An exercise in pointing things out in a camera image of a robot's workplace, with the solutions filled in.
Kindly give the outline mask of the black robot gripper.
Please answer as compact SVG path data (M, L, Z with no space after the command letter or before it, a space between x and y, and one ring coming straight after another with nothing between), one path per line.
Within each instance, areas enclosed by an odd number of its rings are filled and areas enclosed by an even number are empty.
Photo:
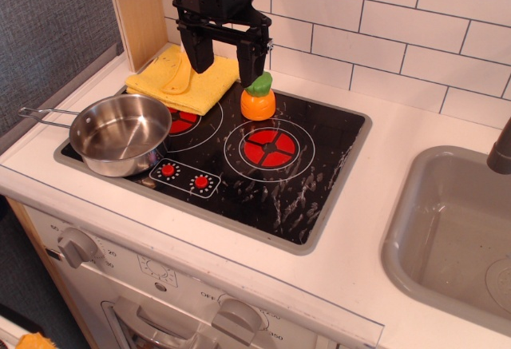
M236 45L240 84L247 88L263 74L272 48L271 19L253 0L174 0L181 42L191 67L205 72L214 62L212 40Z

